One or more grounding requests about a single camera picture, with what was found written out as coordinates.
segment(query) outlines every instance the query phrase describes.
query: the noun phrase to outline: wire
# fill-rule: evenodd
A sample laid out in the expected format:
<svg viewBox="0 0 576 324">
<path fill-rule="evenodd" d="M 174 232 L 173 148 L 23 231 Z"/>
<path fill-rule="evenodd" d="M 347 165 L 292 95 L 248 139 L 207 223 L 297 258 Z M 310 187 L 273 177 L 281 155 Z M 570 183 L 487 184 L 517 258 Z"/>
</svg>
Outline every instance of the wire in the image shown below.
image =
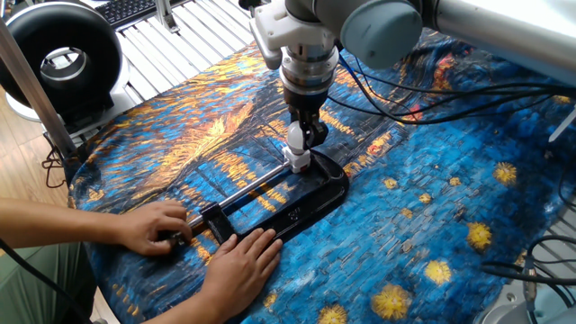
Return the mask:
<svg viewBox="0 0 576 324">
<path fill-rule="evenodd" d="M 339 101 L 339 100 L 337 100 L 337 99 L 334 99 L 334 97 L 332 97 L 331 95 L 328 95 L 328 99 L 330 99 L 331 101 L 335 102 L 336 104 L 339 104 L 339 105 L 341 105 L 341 106 L 344 106 L 344 107 L 349 108 L 349 109 L 352 109 L 352 110 L 355 110 L 355 111 L 357 111 L 357 112 L 370 113 L 370 114 L 373 114 L 373 115 L 382 116 L 382 114 L 379 113 L 379 112 L 372 112 L 372 111 L 369 111 L 369 110 L 366 110 L 366 109 L 354 107 L 353 105 L 350 105 L 350 104 L 348 104 L 348 103 L 343 103 L 343 102 L 341 102 L 341 101 Z"/>
<path fill-rule="evenodd" d="M 529 311 L 528 315 L 530 315 L 530 321 L 532 322 L 532 324 L 538 324 L 538 321 L 536 320 L 536 315 L 534 314 L 533 311 Z"/>
<path fill-rule="evenodd" d="M 504 267 L 504 268 L 508 268 L 511 270 L 516 271 L 517 273 L 521 274 L 522 271 L 524 271 L 524 268 L 520 265 L 514 265 L 514 264 L 508 264 L 505 262 L 499 262 L 499 261 L 485 261 L 482 262 L 482 266 L 498 266 L 498 267 Z M 549 274 L 547 271 L 545 271 L 544 269 L 538 267 L 540 270 L 542 270 L 542 272 L 544 272 L 545 274 L 549 275 L 550 277 L 553 277 L 551 274 Z M 555 292 L 558 294 L 558 296 L 560 296 L 560 298 L 562 299 L 562 301 L 564 302 L 564 304 L 566 305 L 567 308 L 570 308 L 573 306 L 572 302 L 568 299 L 568 297 L 566 296 L 566 294 L 560 290 L 560 288 L 558 288 L 558 286 L 556 284 L 552 284 L 549 283 L 548 286 Z M 572 293 L 568 290 L 568 288 L 564 287 L 564 289 L 566 290 L 566 292 L 568 292 L 568 294 L 572 297 L 572 299 L 574 299 L 574 296 L 572 295 Z"/>
<path fill-rule="evenodd" d="M 342 62 L 343 66 L 346 68 L 346 70 L 348 70 L 348 73 L 350 74 L 350 76 L 355 80 L 356 84 L 358 85 L 358 87 L 360 88 L 360 90 L 362 91 L 362 93 L 364 94 L 364 96 L 366 97 L 366 99 L 370 102 L 370 104 L 376 108 L 380 113 L 382 113 L 382 115 L 396 121 L 396 122 L 401 122 L 404 124 L 408 124 L 408 125 L 432 125 L 432 124 L 438 124 L 441 122 L 451 122 L 451 121 L 456 121 L 458 119 L 460 119 L 462 116 L 468 115 L 470 113 L 476 113 L 478 111 L 481 110 L 485 110 L 500 104 L 504 104 L 510 101 L 514 101 L 520 98 L 524 98 L 524 97 L 529 97 L 529 96 L 537 96 L 537 95 L 549 95 L 551 93 L 550 90 L 537 90 L 537 91 L 528 91 L 528 92 L 524 92 L 522 94 L 515 94 L 515 95 L 511 95 L 509 97 L 505 97 L 505 98 L 501 98 L 499 100 L 493 101 L 491 103 L 486 103 L 483 104 L 481 106 L 463 111 L 463 112 L 459 112 L 456 113 L 454 115 L 451 116 L 446 116 L 446 117 L 442 117 L 442 118 L 437 118 L 437 119 L 433 119 L 433 120 L 427 120 L 427 121 L 410 121 L 410 120 L 403 120 L 398 118 L 397 116 L 386 112 L 385 110 L 383 110 L 377 102 L 374 101 L 374 99 L 370 96 L 370 94 L 368 94 L 367 90 L 364 88 L 364 85 L 362 85 L 362 82 L 360 82 L 360 80 L 358 79 L 358 77 L 356 76 L 356 74 L 350 69 L 350 66 L 342 59 L 340 58 L 340 61 Z M 415 111 L 413 113 L 418 113 L 424 111 L 424 109 L 421 109 L 420 111 Z"/>
<path fill-rule="evenodd" d="M 59 188 L 66 183 L 66 180 L 62 180 L 60 184 L 50 185 L 50 171 L 53 168 L 62 168 L 62 156 L 60 155 L 59 149 L 52 143 L 47 132 L 42 134 L 44 138 L 48 141 L 52 150 L 46 156 L 46 159 L 42 161 L 42 168 L 46 170 L 46 186 L 50 189 Z"/>
<path fill-rule="evenodd" d="M 548 275 L 551 278 L 554 278 L 554 276 L 549 273 L 548 271 L 546 271 L 546 269 L 542 268 L 539 265 L 534 265 L 538 270 L 542 271 L 543 273 L 545 273 L 546 275 Z M 568 293 L 568 295 L 571 298 L 571 301 L 568 301 L 568 298 L 566 298 L 566 295 L 564 295 L 563 292 L 560 291 L 560 289 L 558 288 L 558 286 L 555 285 L 550 285 L 550 288 L 552 288 L 552 290 L 554 290 L 556 293 L 558 293 L 558 295 L 560 296 L 560 298 L 562 298 L 562 300 L 564 301 L 564 303 L 566 304 L 566 307 L 570 308 L 572 306 L 574 306 L 574 304 L 576 303 L 576 299 L 574 299 L 574 295 L 572 294 L 572 292 L 570 291 L 570 289 L 566 286 L 563 286 L 562 288 L 564 288 L 564 290 Z"/>
<path fill-rule="evenodd" d="M 537 262 L 541 265 L 557 265 L 560 263 L 576 262 L 576 259 L 565 259 L 565 260 L 555 260 L 555 261 L 540 261 L 538 259 L 534 259 L 534 262 Z"/>
<path fill-rule="evenodd" d="M 489 85 L 489 86 L 485 86 L 482 88 L 478 88 L 478 89 L 474 89 L 474 90 L 467 90 L 467 91 L 460 91 L 460 90 L 434 90 L 434 89 L 424 89 L 424 88 L 420 88 L 420 87 L 415 87 L 415 86 L 410 86 L 410 85 L 401 85 L 392 81 L 388 81 L 388 80 L 383 80 L 379 77 L 376 76 L 371 76 L 369 74 L 366 74 L 362 71 L 357 71 L 354 68 L 351 67 L 351 69 L 356 72 L 359 73 L 361 75 L 364 75 L 365 77 L 369 77 L 372 80 L 378 81 L 378 82 L 382 82 L 385 83 L 387 85 L 390 86 L 397 86 L 399 88 L 402 89 L 406 89 L 406 90 L 411 90 L 411 91 L 416 91 L 416 92 L 421 92 L 421 93 L 425 93 L 425 94 L 438 94 L 438 95 L 457 95 L 457 94 L 467 94 L 471 91 L 483 91 L 484 95 L 513 95 L 515 92 L 511 92 L 511 91 L 493 91 L 496 89 L 501 89 L 501 88 L 507 88 L 507 87 L 520 87 L 520 86 L 531 86 L 531 87 L 541 87 L 541 86 L 558 86 L 558 85 L 548 85 L 548 84 L 544 84 L 544 83 L 523 83 L 523 85 L 519 85 L 516 83 L 512 83 L 512 84 L 506 84 L 506 85 Z"/>
<path fill-rule="evenodd" d="M 543 243 L 543 242 L 546 242 L 549 240 L 559 240 L 559 241 L 566 242 L 566 243 L 576 244 L 576 238 L 570 238 L 570 237 L 563 236 L 563 235 L 546 235 L 544 237 L 538 238 L 537 240 L 532 242 L 532 244 L 530 244 L 530 246 L 528 247 L 528 250 L 526 251 L 526 256 L 531 257 L 532 252 L 534 251 L 534 248 L 536 246 L 538 246 L 540 243 Z"/>
<path fill-rule="evenodd" d="M 358 68 L 360 69 L 360 74 L 364 76 L 364 81 L 365 81 L 366 84 L 368 85 L 368 89 L 370 89 L 370 92 L 372 92 L 375 96 L 377 96 L 377 97 L 380 98 L 380 99 L 383 99 L 383 100 L 385 100 L 385 101 L 388 101 L 388 102 L 391 102 L 391 103 L 393 103 L 393 104 L 397 104 L 397 105 L 399 105 L 399 106 L 402 106 L 402 107 L 406 108 L 406 110 L 408 110 L 408 112 L 410 113 L 410 108 L 409 108 L 407 105 L 405 105 L 405 104 L 403 104 L 403 103 L 399 103 L 399 102 L 394 101 L 394 100 L 392 100 L 392 99 L 384 98 L 383 96 L 377 94 L 377 93 L 372 89 L 372 86 L 370 85 L 370 82 L 368 82 L 368 78 L 366 77 L 366 74 L 364 74 L 364 71 L 362 70 L 362 66 L 360 65 L 360 60 L 359 60 L 357 57 L 355 57 L 355 59 L 356 59 L 356 64 L 358 65 Z"/>
<path fill-rule="evenodd" d="M 80 319 L 82 319 L 82 322 L 85 324 L 92 324 L 92 321 L 90 320 L 89 317 L 87 317 L 84 314 L 84 311 L 82 310 L 82 308 L 80 307 L 80 305 L 78 305 L 78 303 L 74 300 L 74 298 L 72 298 L 72 296 L 70 296 L 67 292 L 64 291 L 64 289 L 60 288 L 60 286 L 58 286 L 57 284 L 55 284 L 53 281 L 51 281 L 46 275 L 44 275 L 43 273 L 41 273 L 40 271 L 36 270 L 36 268 L 34 268 L 33 266 L 31 266 L 28 262 L 26 262 L 26 260 L 22 259 L 16 252 L 14 252 L 14 250 L 8 246 L 8 244 L 6 244 L 6 242 L 4 242 L 1 238 L 0 238 L 0 248 L 8 255 L 10 256 L 14 261 L 16 261 L 16 263 L 18 265 L 20 265 L 24 270 L 28 271 L 31 275 L 35 276 L 36 278 L 40 279 L 42 282 L 44 282 L 48 287 L 50 287 L 51 289 L 53 289 L 54 291 L 56 291 L 56 293 L 58 293 L 60 296 L 62 296 L 62 298 L 64 298 L 68 304 L 70 305 L 70 307 L 76 312 L 76 314 L 78 315 L 78 317 Z"/>
<path fill-rule="evenodd" d="M 553 89 L 553 88 L 550 88 L 550 89 L 546 89 L 546 90 L 547 90 L 547 91 L 543 91 L 543 90 L 524 90 L 524 91 L 518 91 L 518 92 L 515 92 L 514 94 L 512 94 L 511 96 L 518 96 L 518 95 L 525 95 L 525 94 L 533 94 L 533 93 L 538 93 L 538 92 L 540 92 L 542 95 L 549 95 L 550 93 L 553 92 L 554 89 Z M 421 109 L 418 109 L 418 110 L 416 110 L 416 111 L 413 111 L 413 112 L 410 112 L 410 113 L 398 113 L 398 114 L 396 114 L 396 115 L 397 115 L 397 116 L 405 116 L 405 115 L 409 115 L 409 114 L 423 113 L 423 112 L 429 111 L 429 110 L 431 110 L 431 109 L 434 109 L 434 108 L 438 107 L 439 105 L 450 103 L 450 102 L 452 102 L 452 101 L 454 101 L 454 100 L 456 100 L 456 99 L 464 98 L 464 97 L 466 97 L 466 96 L 481 95 L 481 94 L 482 94 L 482 91 L 480 91 L 480 90 L 474 90 L 474 91 L 470 91 L 470 92 L 464 93 L 464 94 L 457 94 L 457 95 L 453 95 L 453 96 L 451 96 L 451 97 L 448 97 L 448 98 L 446 98 L 446 99 L 440 100 L 439 102 L 432 103 L 431 105 L 429 105 L 429 106 L 427 106 L 427 107 L 424 107 L 424 108 L 421 108 Z"/>
</svg>

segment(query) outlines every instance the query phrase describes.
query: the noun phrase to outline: human hand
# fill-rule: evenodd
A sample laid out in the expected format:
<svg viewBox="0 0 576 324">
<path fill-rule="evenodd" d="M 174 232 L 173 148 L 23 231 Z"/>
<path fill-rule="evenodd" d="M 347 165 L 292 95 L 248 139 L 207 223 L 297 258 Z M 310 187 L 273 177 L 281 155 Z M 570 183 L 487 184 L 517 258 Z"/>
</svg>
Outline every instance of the human hand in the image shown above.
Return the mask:
<svg viewBox="0 0 576 324">
<path fill-rule="evenodd" d="M 275 235 L 273 229 L 256 229 L 238 245 L 232 235 L 214 254 L 198 298 L 216 307 L 222 322 L 248 307 L 278 266 L 282 241 L 265 250 Z"/>
<path fill-rule="evenodd" d="M 179 231 L 186 241 L 192 230 L 186 223 L 186 208 L 180 202 L 163 201 L 146 204 L 114 218 L 116 242 L 143 256 L 159 256 L 170 252 L 169 240 L 156 242 L 161 230 Z"/>
</svg>

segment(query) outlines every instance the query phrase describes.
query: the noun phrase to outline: tablecloth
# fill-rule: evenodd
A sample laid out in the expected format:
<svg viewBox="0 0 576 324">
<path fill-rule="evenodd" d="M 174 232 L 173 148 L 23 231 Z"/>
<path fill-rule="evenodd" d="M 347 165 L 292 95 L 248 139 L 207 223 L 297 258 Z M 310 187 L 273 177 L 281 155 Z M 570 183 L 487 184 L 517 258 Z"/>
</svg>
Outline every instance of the tablecloth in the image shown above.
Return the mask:
<svg viewBox="0 0 576 324">
<path fill-rule="evenodd" d="M 366 72 L 445 90 L 554 82 L 428 30 L 394 67 Z M 408 107 L 378 99 L 393 112 L 446 97 L 371 85 Z M 373 109 L 341 67 L 330 94 Z M 468 97 L 416 118 L 489 100 L 494 97 Z M 328 100 L 320 118 L 330 133 L 318 150 L 346 170 L 349 194 L 285 244 L 263 292 L 235 321 L 471 322 L 505 283 L 480 272 L 480 262 L 515 261 L 561 208 L 556 186 L 576 134 L 570 127 L 554 143 L 548 136 L 572 107 L 570 99 L 556 96 L 514 114 L 409 126 Z M 119 116 L 90 139 L 67 161 L 69 203 L 122 213 L 176 199 L 192 217 L 277 166 L 289 121 L 277 71 L 266 68 L 255 45 L 248 46 Z M 284 176 L 229 216 L 237 230 L 251 228 L 311 189 L 305 176 Z M 573 180 L 567 178 L 566 190 Z M 125 324 L 153 318 L 199 291 L 218 248 L 208 230 L 165 257 L 86 246 L 103 295 Z"/>
</svg>

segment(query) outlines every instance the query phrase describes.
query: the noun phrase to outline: white plastic part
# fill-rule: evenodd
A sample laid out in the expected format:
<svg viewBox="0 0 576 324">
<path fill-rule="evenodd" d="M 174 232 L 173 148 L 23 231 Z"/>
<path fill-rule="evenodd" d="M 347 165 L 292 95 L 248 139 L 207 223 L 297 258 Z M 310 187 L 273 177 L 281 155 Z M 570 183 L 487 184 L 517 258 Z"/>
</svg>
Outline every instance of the white plastic part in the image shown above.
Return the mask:
<svg viewBox="0 0 576 324">
<path fill-rule="evenodd" d="M 283 147 L 282 153 L 284 157 L 290 162 L 290 169 L 294 173 L 300 173 L 310 166 L 310 150 L 304 151 L 302 154 L 294 154 L 290 148 Z"/>
<path fill-rule="evenodd" d="M 292 153 L 297 155 L 304 153 L 304 132 L 300 128 L 299 122 L 293 121 L 290 126 L 288 126 L 286 142 Z"/>
<path fill-rule="evenodd" d="M 297 20 L 288 14 L 285 0 L 272 0 L 255 10 L 254 20 L 263 45 L 269 50 L 279 50 L 289 45 L 334 44 L 332 33 L 320 23 Z"/>
</svg>

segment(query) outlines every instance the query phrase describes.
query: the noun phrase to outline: metal bar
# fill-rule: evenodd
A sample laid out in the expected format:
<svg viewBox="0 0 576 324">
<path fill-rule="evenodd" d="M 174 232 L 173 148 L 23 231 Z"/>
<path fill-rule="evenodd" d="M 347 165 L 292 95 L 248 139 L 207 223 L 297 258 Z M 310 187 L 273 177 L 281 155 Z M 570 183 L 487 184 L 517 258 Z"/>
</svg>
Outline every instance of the metal bar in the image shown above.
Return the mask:
<svg viewBox="0 0 576 324">
<path fill-rule="evenodd" d="M 149 19 L 148 23 L 150 23 L 150 27 L 152 27 L 156 32 L 159 32 L 162 37 L 169 41 L 178 50 L 178 52 L 180 52 L 180 54 L 182 54 L 188 62 L 198 70 L 198 72 L 202 72 L 206 68 L 212 66 L 212 64 L 204 58 L 198 50 L 187 44 L 184 36 L 180 36 L 183 33 L 182 29 L 180 33 L 173 34 L 164 29 L 156 18 Z"/>
<path fill-rule="evenodd" d="M 558 139 L 560 134 L 566 131 L 568 126 L 570 126 L 570 124 L 574 122 L 575 119 L 576 119 L 576 107 L 574 107 L 574 110 L 568 115 L 568 117 L 566 117 L 566 119 L 560 124 L 560 126 L 558 126 L 558 128 L 552 133 L 552 135 L 550 135 L 548 142 L 552 143 L 553 141 Z"/>
<path fill-rule="evenodd" d="M 263 183 L 265 183 L 266 181 L 272 179 L 275 176 L 278 176 L 282 171 L 284 171 L 284 169 L 290 167 L 290 162 L 289 161 L 285 161 L 284 163 L 282 163 L 280 166 L 275 167 L 274 169 L 272 169 L 270 172 L 268 172 L 265 175 L 260 176 L 258 179 L 256 179 L 253 183 L 245 186 L 244 188 L 238 190 L 237 192 L 235 192 L 232 196 L 224 199 L 222 202 L 219 203 L 219 206 L 224 209 L 228 206 L 230 206 L 231 204 L 233 204 L 236 200 L 242 198 L 244 195 L 249 194 L 251 191 L 253 191 L 254 189 L 258 188 L 260 185 L 262 185 Z M 202 224 L 204 222 L 204 219 L 202 217 L 202 215 L 198 215 L 196 217 L 194 217 L 192 220 L 188 221 L 188 226 L 193 229 L 196 226 Z M 173 238 L 178 239 L 181 238 L 180 234 L 176 234 L 173 236 Z"/>
<path fill-rule="evenodd" d="M 224 59 L 221 54 L 205 42 L 196 32 L 190 29 L 184 19 L 178 15 L 178 12 L 175 12 L 175 19 L 180 26 L 179 35 L 181 39 L 184 40 L 189 47 L 196 49 L 204 59 L 210 62 L 210 67 Z"/>
<path fill-rule="evenodd" d="M 130 64 L 130 79 L 129 82 L 132 88 L 142 97 L 145 101 L 154 98 L 159 94 L 158 90 L 138 71 L 138 69 L 131 63 Z"/>
<path fill-rule="evenodd" d="M 4 18 L 5 9 L 6 9 L 6 0 L 0 0 L 0 18 Z"/>
<path fill-rule="evenodd" d="M 249 31 L 250 26 L 248 23 L 250 22 L 250 18 L 246 17 L 240 10 L 235 8 L 231 3 L 226 0 L 213 0 L 213 2 L 222 9 L 226 14 L 230 15 L 234 20 L 240 23 L 244 28 Z"/>
<path fill-rule="evenodd" d="M 190 27 L 192 32 L 195 32 L 206 43 L 217 50 L 222 58 L 226 58 L 228 55 L 234 53 L 234 49 L 228 44 L 221 40 L 221 38 L 216 35 L 213 31 L 208 29 L 202 22 L 200 22 L 196 17 L 191 15 L 183 6 L 174 8 L 174 13 L 176 17 L 180 17 L 184 23 Z"/>
<path fill-rule="evenodd" d="M 218 22 L 210 13 L 204 11 L 198 4 L 187 3 L 183 5 L 188 10 L 188 13 L 194 16 L 206 28 L 214 32 L 222 41 L 226 43 L 234 51 L 242 50 L 245 43 L 243 43 L 238 36 L 226 29 L 221 22 Z"/>
<path fill-rule="evenodd" d="M 176 69 L 163 55 L 150 44 L 150 42 L 134 26 L 124 31 L 124 35 L 132 44 L 152 63 L 172 86 L 179 85 L 186 80 L 186 77 Z"/>
<path fill-rule="evenodd" d="M 38 114 L 52 141 L 66 158 L 76 150 L 76 146 L 60 122 L 50 99 L 42 89 L 40 81 L 34 75 L 18 44 L 16 44 L 16 40 L 8 31 L 4 21 L 0 19 L 0 22 L 0 59 L 6 64 L 31 107 Z"/>
<path fill-rule="evenodd" d="M 229 205 L 234 203 L 236 200 L 238 200 L 243 195 L 250 193 L 252 190 L 258 188 L 264 182 L 266 182 L 266 181 L 272 179 L 273 177 L 277 176 L 278 174 L 280 174 L 284 169 L 286 169 L 289 166 L 290 166 L 290 162 L 286 161 L 286 162 L 282 163 L 280 166 L 275 167 L 272 171 L 268 172 L 265 175 L 260 176 L 253 183 L 245 186 L 244 188 L 242 188 L 242 189 L 238 190 L 236 193 L 234 193 L 232 196 L 224 199 L 222 202 L 219 203 L 220 207 L 222 209 L 228 207 Z"/>
<path fill-rule="evenodd" d="M 234 18 L 225 13 L 220 7 L 210 1 L 198 1 L 196 2 L 200 7 L 202 7 L 206 12 L 212 14 L 219 23 L 223 24 L 229 31 L 233 32 L 237 37 L 239 37 L 246 44 L 251 43 L 254 40 L 250 29 L 241 24 L 239 24 Z"/>
<path fill-rule="evenodd" d="M 168 40 L 162 37 L 152 26 L 150 26 L 148 22 L 137 23 L 134 27 L 141 31 L 142 35 L 144 35 L 150 43 L 154 44 L 155 48 L 162 49 L 161 54 L 184 75 L 185 79 L 192 78 L 198 74 L 198 70 L 196 70 L 193 65 L 191 65 L 191 63 L 188 62 L 188 60 L 168 42 Z"/>
<path fill-rule="evenodd" d="M 162 73 L 150 63 L 144 54 L 132 45 L 128 38 L 119 35 L 118 40 L 120 41 L 122 52 L 126 55 L 126 58 L 128 58 L 130 63 L 154 86 L 157 92 L 163 93 L 172 87 Z"/>
</svg>

